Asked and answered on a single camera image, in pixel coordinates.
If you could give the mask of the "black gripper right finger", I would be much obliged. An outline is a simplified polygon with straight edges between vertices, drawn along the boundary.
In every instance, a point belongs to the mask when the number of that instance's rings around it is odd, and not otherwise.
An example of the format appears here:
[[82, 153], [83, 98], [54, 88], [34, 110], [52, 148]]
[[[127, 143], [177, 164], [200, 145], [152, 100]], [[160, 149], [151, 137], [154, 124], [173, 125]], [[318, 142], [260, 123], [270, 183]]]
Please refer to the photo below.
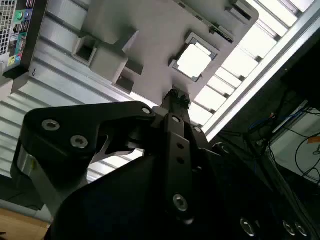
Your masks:
[[189, 115], [191, 101], [189, 95], [180, 92], [178, 94], [178, 103], [180, 115], [184, 121], [184, 136], [190, 142], [192, 171], [200, 173], [205, 168], [207, 161], [205, 150], [208, 148], [209, 143], [202, 129], [191, 122]]

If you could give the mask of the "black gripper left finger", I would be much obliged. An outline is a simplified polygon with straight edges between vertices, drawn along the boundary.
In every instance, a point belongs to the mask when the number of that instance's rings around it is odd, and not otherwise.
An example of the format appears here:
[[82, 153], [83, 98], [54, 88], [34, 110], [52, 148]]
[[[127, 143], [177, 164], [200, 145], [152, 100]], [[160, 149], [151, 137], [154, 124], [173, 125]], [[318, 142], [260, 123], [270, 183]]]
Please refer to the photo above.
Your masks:
[[39, 108], [24, 119], [14, 155], [16, 182], [31, 183], [55, 217], [76, 191], [144, 156], [187, 144], [178, 89], [159, 107], [140, 101]]

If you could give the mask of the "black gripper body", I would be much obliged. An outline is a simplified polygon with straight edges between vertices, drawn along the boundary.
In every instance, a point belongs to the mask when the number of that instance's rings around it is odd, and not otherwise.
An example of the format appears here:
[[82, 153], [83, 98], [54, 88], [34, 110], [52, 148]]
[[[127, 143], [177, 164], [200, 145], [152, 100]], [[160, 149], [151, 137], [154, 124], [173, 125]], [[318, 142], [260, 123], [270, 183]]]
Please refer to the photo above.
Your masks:
[[69, 196], [53, 240], [314, 240], [314, 227], [218, 144], [175, 144]]

